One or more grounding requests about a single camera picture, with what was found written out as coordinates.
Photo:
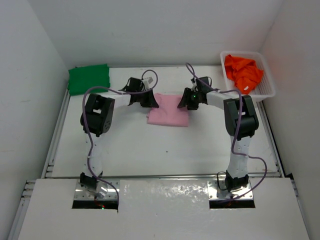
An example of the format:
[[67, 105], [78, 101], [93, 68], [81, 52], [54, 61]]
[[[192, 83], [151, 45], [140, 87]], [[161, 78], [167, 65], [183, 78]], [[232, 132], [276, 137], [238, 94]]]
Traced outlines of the pink t shirt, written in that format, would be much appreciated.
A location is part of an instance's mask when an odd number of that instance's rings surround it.
[[158, 108], [152, 108], [147, 114], [147, 124], [168, 127], [188, 127], [189, 114], [186, 107], [178, 108], [182, 95], [161, 94], [154, 95]]

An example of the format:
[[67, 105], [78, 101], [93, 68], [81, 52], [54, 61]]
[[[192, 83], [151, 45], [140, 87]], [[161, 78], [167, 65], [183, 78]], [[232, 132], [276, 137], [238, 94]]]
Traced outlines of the orange t shirt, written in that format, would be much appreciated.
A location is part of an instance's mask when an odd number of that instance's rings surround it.
[[227, 78], [243, 95], [255, 90], [264, 76], [264, 70], [258, 68], [255, 60], [230, 54], [224, 59], [224, 69]]

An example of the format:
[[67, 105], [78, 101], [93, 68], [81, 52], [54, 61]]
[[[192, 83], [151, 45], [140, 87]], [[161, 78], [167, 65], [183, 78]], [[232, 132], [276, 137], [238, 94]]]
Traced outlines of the green t shirt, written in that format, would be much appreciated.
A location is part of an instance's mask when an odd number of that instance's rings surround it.
[[110, 68], [107, 64], [75, 67], [68, 70], [68, 90], [70, 96], [83, 95], [88, 89], [96, 86], [111, 86]]

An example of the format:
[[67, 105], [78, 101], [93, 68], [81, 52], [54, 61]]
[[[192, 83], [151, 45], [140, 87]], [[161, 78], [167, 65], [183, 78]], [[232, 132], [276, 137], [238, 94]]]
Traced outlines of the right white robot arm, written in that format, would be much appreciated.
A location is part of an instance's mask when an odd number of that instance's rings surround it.
[[195, 111], [199, 104], [205, 104], [223, 110], [225, 128], [231, 140], [230, 160], [225, 171], [225, 190], [231, 192], [246, 187], [249, 182], [249, 145], [259, 127], [252, 98], [242, 95], [239, 90], [212, 88], [208, 77], [193, 77], [191, 82], [192, 87], [184, 89], [177, 107]]

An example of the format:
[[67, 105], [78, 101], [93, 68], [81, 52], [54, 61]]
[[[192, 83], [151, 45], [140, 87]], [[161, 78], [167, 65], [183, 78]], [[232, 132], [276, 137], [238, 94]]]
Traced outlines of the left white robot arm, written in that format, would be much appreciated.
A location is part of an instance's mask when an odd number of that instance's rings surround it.
[[141, 79], [131, 77], [127, 84], [120, 90], [110, 90], [112, 94], [102, 96], [92, 93], [99, 87], [90, 88], [82, 99], [82, 115], [80, 124], [87, 134], [86, 142], [89, 150], [86, 157], [84, 169], [80, 175], [80, 184], [89, 191], [103, 194], [108, 191], [108, 186], [115, 186], [102, 179], [103, 160], [100, 154], [102, 150], [102, 139], [110, 130], [114, 110], [124, 106], [139, 103], [143, 108], [158, 108], [159, 105], [154, 97], [152, 77], [142, 77]]

